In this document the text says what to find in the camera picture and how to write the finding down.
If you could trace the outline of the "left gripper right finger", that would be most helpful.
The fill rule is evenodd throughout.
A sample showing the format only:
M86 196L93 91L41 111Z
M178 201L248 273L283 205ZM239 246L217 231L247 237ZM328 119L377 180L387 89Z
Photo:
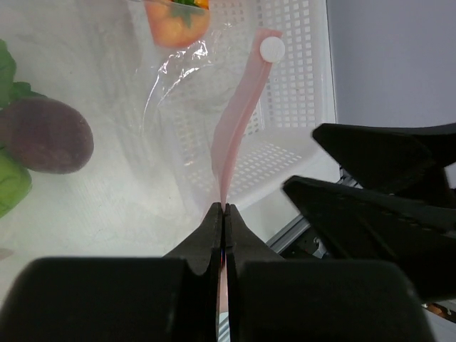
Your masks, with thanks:
M415 290L383 261L287 261L224 213L233 341L433 341Z

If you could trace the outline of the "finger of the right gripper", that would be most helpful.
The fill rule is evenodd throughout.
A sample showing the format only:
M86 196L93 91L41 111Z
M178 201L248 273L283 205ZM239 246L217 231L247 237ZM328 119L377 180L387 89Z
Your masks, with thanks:
M283 191L334 259L395 264L424 302L455 298L455 210L293 176Z
M374 128L324 123L313 139L362 188L455 208L445 168L455 164L455 124Z

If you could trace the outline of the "white radish with leaves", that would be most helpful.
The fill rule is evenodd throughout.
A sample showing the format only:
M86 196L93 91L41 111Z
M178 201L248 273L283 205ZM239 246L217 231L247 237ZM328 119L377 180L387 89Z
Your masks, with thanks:
M0 79L0 107L4 109L11 103L22 98L46 96L32 90L31 84L24 81L15 81L17 64L11 55L6 42L1 39L1 79Z

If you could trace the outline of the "orange carrot with green top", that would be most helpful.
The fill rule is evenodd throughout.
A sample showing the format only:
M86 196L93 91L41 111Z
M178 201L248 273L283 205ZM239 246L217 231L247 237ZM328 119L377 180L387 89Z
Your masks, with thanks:
M29 171L1 149L1 217L8 214L31 190Z

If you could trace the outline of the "dark purple fruit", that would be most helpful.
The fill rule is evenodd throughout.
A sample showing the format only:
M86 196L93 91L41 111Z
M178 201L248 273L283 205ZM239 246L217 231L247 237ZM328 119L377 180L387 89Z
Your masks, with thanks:
M24 98L1 110L1 145L35 172L69 174L86 166L94 139L82 114L61 101Z

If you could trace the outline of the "clear zip top bag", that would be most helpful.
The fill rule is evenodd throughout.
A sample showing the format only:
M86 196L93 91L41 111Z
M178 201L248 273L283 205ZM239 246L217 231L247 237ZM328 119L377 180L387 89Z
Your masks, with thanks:
M191 229L164 154L179 151L179 168L207 149L222 106L234 91L263 1L213 1L213 33L195 47L202 67L184 96L203 112L172 122L165 142L152 92L167 53L154 47L140 1L3 1L1 38L16 61L16 78L74 107L94 138L91 160L70 175L33 172L32 188L1 219L1 310L30 263L75 257L142 261Z

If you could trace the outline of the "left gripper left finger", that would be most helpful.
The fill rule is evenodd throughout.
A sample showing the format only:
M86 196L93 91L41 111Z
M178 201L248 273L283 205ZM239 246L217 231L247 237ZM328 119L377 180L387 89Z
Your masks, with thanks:
M223 210L162 257L46 257L17 276L3 341L216 341Z

